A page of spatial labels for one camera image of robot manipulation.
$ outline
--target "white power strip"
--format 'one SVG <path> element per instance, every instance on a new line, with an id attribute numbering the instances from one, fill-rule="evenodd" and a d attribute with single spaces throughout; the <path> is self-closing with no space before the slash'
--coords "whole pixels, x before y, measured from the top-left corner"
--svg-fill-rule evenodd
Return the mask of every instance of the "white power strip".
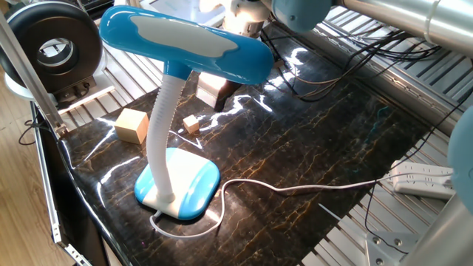
<path id="1" fill-rule="evenodd" d="M 428 177 L 426 174 L 448 174 L 453 169 L 440 166 L 429 166 L 420 163 L 402 163 L 391 170 L 390 174 L 419 173 L 393 177 L 392 187 L 395 192 L 412 194 L 436 199 L 449 200 L 455 194 L 450 177 Z"/>

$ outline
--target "desk lamp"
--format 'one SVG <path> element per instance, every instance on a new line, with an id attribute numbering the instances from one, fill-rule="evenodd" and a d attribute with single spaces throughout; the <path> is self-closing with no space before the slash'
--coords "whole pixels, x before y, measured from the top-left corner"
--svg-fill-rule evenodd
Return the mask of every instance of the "desk lamp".
<path id="1" fill-rule="evenodd" d="M 194 70 L 237 83 L 262 83 L 273 67 L 271 51 L 252 38 L 127 6 L 103 14 L 100 35 L 111 47 L 165 62 L 149 121 L 149 164 L 137 179 L 135 196 L 177 219 L 199 216 L 218 186 L 219 169 L 201 156 L 166 148 L 186 80 Z"/>

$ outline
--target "wooden block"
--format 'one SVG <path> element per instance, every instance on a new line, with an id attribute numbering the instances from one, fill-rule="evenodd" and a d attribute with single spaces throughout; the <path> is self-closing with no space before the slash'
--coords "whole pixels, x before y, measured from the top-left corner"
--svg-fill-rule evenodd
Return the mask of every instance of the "wooden block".
<path id="1" fill-rule="evenodd" d="M 195 118 L 194 115 L 189 115 L 188 117 L 183 119 L 184 127 L 187 129 L 187 132 L 190 134 L 199 130 L 199 121 Z"/>
<path id="2" fill-rule="evenodd" d="M 141 144 L 148 134 L 148 115 L 145 112 L 125 108 L 115 121 L 115 131 L 119 139 Z"/>

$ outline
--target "lamp base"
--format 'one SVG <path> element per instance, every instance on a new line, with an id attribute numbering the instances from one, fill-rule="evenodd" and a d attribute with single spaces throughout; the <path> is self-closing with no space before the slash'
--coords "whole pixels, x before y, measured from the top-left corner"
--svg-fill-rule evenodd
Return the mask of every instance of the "lamp base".
<path id="1" fill-rule="evenodd" d="M 175 200 L 163 202 L 159 199 L 149 165 L 135 183 L 137 200 L 177 219 L 198 217 L 207 208 L 217 189 L 219 169 L 210 160 L 177 148 L 166 149 L 166 161 Z"/>

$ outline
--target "black marble surface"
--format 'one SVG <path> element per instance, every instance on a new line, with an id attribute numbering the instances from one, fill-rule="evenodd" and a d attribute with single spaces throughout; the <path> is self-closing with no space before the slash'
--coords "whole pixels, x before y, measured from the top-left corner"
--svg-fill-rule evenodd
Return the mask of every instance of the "black marble surface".
<path id="1" fill-rule="evenodd" d="M 276 45 L 307 79 L 340 75 L 320 55 L 289 40 Z M 291 74 L 286 75 L 292 82 Z M 269 84 L 244 86 L 222 113 L 214 113 L 195 97 L 196 80 L 193 75 L 184 90 L 169 146 L 214 161 L 221 172 L 220 186 L 235 178 L 280 188 L 374 180 L 427 130 L 353 83 L 338 86 L 318 103 L 302 103 Z M 270 81 L 282 83 L 275 73 Z M 314 86 L 296 82 L 296 89 L 303 93 Z M 155 95 L 149 93 L 127 107 L 150 113 Z M 284 197 L 256 185 L 232 185 L 217 232 L 195 240 L 169 239 L 149 224 L 153 210 L 135 199 L 135 181 L 147 164 L 146 146 L 117 139 L 113 123 L 119 113 L 70 132 L 59 147 L 104 239 L 126 265 L 296 265 L 337 223 L 317 203 L 344 216 L 367 192 L 364 188 Z M 186 133 L 182 119 L 189 115 L 199 118 L 199 133 Z M 165 216 L 159 226 L 184 235 L 205 231 L 220 216 L 220 193 L 199 219 L 181 223 Z"/>

